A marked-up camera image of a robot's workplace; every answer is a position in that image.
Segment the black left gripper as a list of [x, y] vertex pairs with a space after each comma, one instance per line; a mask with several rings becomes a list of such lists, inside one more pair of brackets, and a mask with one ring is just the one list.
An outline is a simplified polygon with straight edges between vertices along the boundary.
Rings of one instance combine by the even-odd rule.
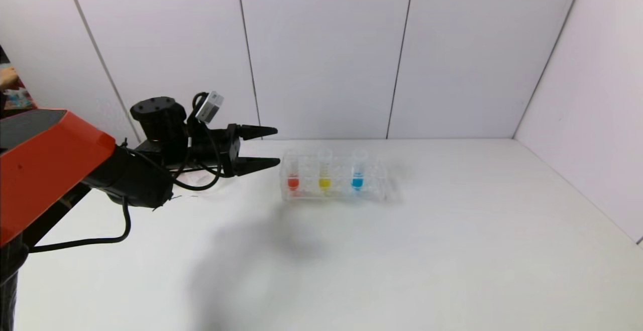
[[223, 178], [241, 177], [280, 164], [278, 158], [238, 157], [240, 139], [252, 140], [273, 136], [273, 127], [229, 124], [226, 128], [198, 130], [191, 139], [191, 156], [198, 166], [205, 166]]

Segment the bystander bare hand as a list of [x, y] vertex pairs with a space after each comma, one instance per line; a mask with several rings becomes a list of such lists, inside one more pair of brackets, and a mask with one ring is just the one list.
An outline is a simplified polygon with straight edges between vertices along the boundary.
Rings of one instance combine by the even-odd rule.
[[1, 91], [16, 90], [20, 87], [18, 73], [13, 66], [2, 68], [0, 87]]

